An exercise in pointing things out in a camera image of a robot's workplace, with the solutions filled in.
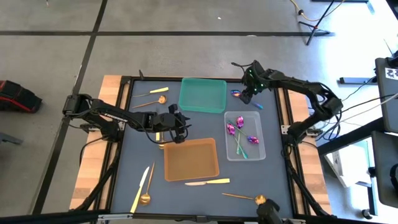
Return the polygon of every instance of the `gold knife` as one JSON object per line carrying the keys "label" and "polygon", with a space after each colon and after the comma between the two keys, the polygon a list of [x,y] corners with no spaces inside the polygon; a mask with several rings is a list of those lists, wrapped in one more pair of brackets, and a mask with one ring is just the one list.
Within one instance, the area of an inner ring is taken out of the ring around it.
{"label": "gold knife", "polygon": [[229,183],[229,178],[225,178],[225,179],[208,180],[208,181],[200,181],[200,182],[190,182],[190,183],[185,183],[185,185],[201,186],[201,185],[205,185],[205,184],[228,184],[228,183]]}
{"label": "gold knife", "polygon": [[139,182],[139,189],[138,189],[138,192],[137,192],[137,195],[136,195],[136,199],[134,199],[134,202],[132,203],[132,207],[131,207],[131,210],[130,210],[131,213],[136,212],[139,196],[141,195],[142,186],[144,185],[145,179],[147,178],[148,170],[149,170],[149,167],[147,167],[147,169],[145,170],[144,174],[142,175],[141,182]]}

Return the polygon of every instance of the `orange object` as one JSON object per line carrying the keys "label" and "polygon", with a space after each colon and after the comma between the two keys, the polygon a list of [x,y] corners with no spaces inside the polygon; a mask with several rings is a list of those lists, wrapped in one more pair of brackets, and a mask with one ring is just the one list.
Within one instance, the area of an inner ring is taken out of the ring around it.
{"label": "orange object", "polygon": [[171,181],[216,177],[216,141],[213,138],[187,140],[164,146],[164,179]]}

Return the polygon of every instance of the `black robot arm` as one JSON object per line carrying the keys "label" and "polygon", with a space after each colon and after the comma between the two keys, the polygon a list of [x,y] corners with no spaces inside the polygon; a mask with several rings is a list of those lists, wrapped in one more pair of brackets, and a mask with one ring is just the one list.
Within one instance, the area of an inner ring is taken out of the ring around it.
{"label": "black robot arm", "polygon": [[[147,137],[154,143],[164,144],[166,142],[153,141],[148,133],[159,133],[169,131],[172,142],[184,142],[188,135],[186,121],[189,118],[177,111],[177,105],[169,106],[168,113],[157,114],[156,112],[128,112],[109,105],[102,100],[92,99],[89,95],[78,94],[67,97],[62,113],[71,119],[80,118],[88,122],[80,127],[88,132],[92,128],[98,128],[105,140],[111,142],[119,141],[121,137],[119,122],[128,124],[136,131],[145,132]],[[113,118],[112,121],[102,116]]]}
{"label": "black robot arm", "polygon": [[[242,91],[240,99],[245,103],[250,103],[253,95],[261,93],[265,89],[284,88],[308,97],[314,113],[305,121],[293,123],[287,130],[288,141],[291,144],[301,142],[305,137],[306,130],[319,121],[325,121],[334,117],[342,109],[341,100],[324,84],[319,82],[308,82],[285,76],[282,72],[273,69],[264,70],[258,61],[253,61],[249,65],[238,65],[243,69],[244,74],[241,82],[246,86]],[[318,101],[318,96],[324,100],[322,104]]]}

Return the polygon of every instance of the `white handle knife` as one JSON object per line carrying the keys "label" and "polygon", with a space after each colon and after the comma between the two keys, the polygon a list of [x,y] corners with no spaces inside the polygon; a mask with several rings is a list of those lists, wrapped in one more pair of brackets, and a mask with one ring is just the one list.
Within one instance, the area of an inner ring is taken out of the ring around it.
{"label": "white handle knife", "polygon": [[136,199],[134,199],[134,202],[132,203],[132,207],[131,207],[131,210],[130,210],[131,213],[136,212],[139,196],[141,195],[142,186],[144,185],[145,179],[146,179],[147,174],[148,174],[148,170],[149,170],[149,167],[147,167],[147,169],[145,170],[144,174],[142,175],[141,181],[139,182],[139,189],[138,189],[138,192],[137,192],[137,195],[136,195]]}
{"label": "white handle knife", "polygon": [[228,183],[229,183],[229,178],[225,178],[225,179],[218,179],[218,180],[190,182],[190,183],[185,183],[185,185],[188,185],[188,186],[201,186],[201,185],[205,185],[205,184],[228,184]]}

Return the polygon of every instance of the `dark gray table surface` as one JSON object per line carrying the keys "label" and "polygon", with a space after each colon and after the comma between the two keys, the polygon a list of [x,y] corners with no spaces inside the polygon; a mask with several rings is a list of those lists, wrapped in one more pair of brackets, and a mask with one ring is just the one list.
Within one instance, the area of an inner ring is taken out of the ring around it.
{"label": "dark gray table surface", "polygon": [[[167,112],[167,107],[178,103],[180,82],[134,82],[132,94],[140,95],[158,88],[169,87],[164,93],[167,96],[166,105],[150,105],[132,109],[133,106],[155,101],[160,94],[132,98],[130,111],[157,111]],[[277,108],[273,91],[264,91],[253,98],[264,106],[263,110],[253,105],[245,105],[239,99],[233,98],[229,91],[242,90],[240,83],[228,83],[227,111],[258,111],[261,116],[262,132],[266,145],[267,157],[261,161],[231,162],[226,157],[224,113],[199,113],[182,111],[191,118],[188,124],[188,139],[214,138],[216,141],[220,178],[230,178],[230,184],[207,184],[198,187],[184,185],[186,182],[201,181],[197,179],[178,182],[167,182],[164,179],[164,152],[158,145],[151,143],[144,133],[139,133],[126,127],[119,163],[118,176],[114,191],[111,211],[114,213],[129,212],[134,197],[139,188],[139,182],[146,167],[155,161],[155,170],[149,194],[152,197],[150,205],[138,206],[137,213],[156,213],[174,215],[214,215],[231,217],[256,217],[257,205],[254,201],[224,196],[221,193],[231,193],[255,197],[263,194],[275,200],[280,206],[280,216],[292,217],[289,187],[285,171],[284,160],[280,155],[282,150]],[[143,187],[146,191],[147,180]]]}
{"label": "dark gray table surface", "polygon": [[384,205],[398,208],[398,196],[391,184],[390,169],[398,163],[398,136],[372,132],[377,191]]}
{"label": "dark gray table surface", "polygon": [[[389,68],[385,58],[377,58],[377,84],[379,85],[380,96],[396,94],[398,92],[398,80],[386,78],[386,67]],[[398,111],[398,100],[389,101],[381,105],[383,114],[384,128],[387,132],[398,133],[398,119],[396,113]]]}

